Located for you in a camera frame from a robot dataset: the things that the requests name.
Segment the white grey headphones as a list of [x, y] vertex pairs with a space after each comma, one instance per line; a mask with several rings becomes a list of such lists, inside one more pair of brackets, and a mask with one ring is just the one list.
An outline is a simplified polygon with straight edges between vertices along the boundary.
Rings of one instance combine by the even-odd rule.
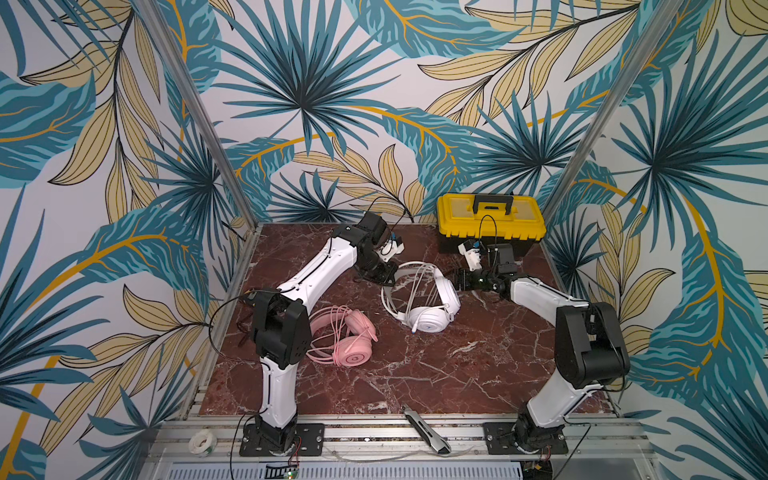
[[[393, 291], [399, 280], [407, 280], [410, 296], [402, 310], [395, 304]], [[453, 283], [434, 264], [410, 261], [399, 266], [395, 283], [381, 288], [384, 309], [412, 333], [439, 333], [455, 319], [461, 302]]]

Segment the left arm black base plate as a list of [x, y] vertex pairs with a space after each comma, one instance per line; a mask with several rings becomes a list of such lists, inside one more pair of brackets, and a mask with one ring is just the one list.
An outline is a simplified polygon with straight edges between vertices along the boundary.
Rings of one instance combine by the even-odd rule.
[[242, 457], [287, 456], [297, 453], [303, 457], [319, 457], [324, 445], [325, 425], [322, 423], [289, 424], [276, 429], [265, 422], [247, 425], [239, 447]]

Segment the aluminium front rail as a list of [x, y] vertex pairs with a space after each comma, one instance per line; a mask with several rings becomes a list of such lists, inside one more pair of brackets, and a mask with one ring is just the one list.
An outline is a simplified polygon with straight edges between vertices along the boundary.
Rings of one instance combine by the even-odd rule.
[[[611, 415], [577, 414], [567, 423], [566, 454], [490, 455], [487, 422], [511, 414], [426, 414], [452, 448], [436, 454], [402, 414], [302, 415], [325, 425], [319, 457], [242, 457], [245, 423], [235, 416], [201, 416], [161, 427], [140, 471], [142, 479], [658, 479], [658, 460], [640, 423]], [[208, 429], [215, 450], [196, 457], [190, 438]]]

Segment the yellow black toolbox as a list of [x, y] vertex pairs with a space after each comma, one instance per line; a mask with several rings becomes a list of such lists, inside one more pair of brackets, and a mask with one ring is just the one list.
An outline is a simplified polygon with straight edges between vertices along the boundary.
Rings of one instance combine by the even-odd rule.
[[529, 196], [448, 193], [437, 200], [439, 252], [455, 254], [466, 240], [508, 243], [517, 257], [546, 235], [537, 201]]

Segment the pink headphones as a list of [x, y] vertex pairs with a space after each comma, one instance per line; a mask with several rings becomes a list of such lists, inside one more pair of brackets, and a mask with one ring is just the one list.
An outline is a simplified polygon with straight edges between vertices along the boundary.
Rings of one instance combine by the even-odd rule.
[[309, 317], [312, 340], [307, 357], [317, 364], [357, 367], [372, 356], [377, 330], [360, 310], [324, 307]]

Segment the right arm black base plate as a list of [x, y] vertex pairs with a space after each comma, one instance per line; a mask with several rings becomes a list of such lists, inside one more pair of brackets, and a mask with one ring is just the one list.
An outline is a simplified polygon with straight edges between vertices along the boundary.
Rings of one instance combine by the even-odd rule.
[[541, 428], [523, 418], [515, 422], [487, 422], [482, 428], [490, 455], [559, 455], [569, 451], [563, 426]]

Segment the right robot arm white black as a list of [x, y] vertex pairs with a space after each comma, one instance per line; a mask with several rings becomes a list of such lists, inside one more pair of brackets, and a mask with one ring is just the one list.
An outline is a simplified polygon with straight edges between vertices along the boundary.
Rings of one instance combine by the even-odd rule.
[[520, 273], [509, 244], [470, 239], [458, 252], [468, 265], [456, 274], [459, 290], [495, 292], [554, 326], [555, 371], [519, 412], [518, 429], [555, 433], [591, 392], [626, 378], [631, 364], [612, 305], [576, 298]]

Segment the white tape roll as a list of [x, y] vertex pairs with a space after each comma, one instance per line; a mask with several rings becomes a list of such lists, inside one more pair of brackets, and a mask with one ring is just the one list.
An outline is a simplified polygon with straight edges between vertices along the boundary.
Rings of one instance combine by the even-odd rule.
[[196, 457], [207, 457], [215, 450], [217, 442], [217, 437], [212, 431], [203, 429], [190, 438], [188, 450]]

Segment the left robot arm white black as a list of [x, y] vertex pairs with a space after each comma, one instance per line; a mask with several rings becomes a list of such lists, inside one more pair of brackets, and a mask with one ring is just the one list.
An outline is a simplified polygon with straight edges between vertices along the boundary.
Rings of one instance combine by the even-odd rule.
[[296, 374], [310, 345], [309, 314], [326, 290], [349, 269], [377, 285], [394, 282], [397, 264], [377, 252], [387, 228], [371, 213], [356, 224], [341, 225], [298, 273], [249, 297], [252, 338], [263, 373], [260, 420], [270, 428], [282, 432], [296, 420]]

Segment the grey utility knife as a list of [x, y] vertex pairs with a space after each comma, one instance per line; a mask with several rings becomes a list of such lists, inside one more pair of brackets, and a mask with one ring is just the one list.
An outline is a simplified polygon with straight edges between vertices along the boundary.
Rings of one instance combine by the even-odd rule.
[[416, 430], [420, 438], [436, 454], [447, 456], [452, 453], [452, 448], [447, 440], [430, 427], [417, 412], [406, 404], [402, 405], [401, 411], [408, 423]]

